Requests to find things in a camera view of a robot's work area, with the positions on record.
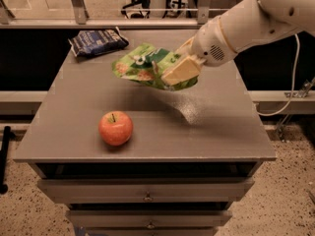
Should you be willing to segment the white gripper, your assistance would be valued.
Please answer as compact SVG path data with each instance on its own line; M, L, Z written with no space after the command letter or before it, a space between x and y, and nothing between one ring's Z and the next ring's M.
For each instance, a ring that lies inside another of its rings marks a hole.
M225 39L220 16L200 27L193 38L185 41L175 53L182 59L167 68L160 77L168 86L199 76L204 63L217 67L233 60L237 55Z

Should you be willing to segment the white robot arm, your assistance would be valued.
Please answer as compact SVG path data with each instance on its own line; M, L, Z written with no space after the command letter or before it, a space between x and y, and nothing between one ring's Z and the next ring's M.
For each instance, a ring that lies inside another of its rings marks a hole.
M177 52L181 58L161 75L174 86L220 66L240 52L301 31L315 34L315 0L243 0L209 20Z

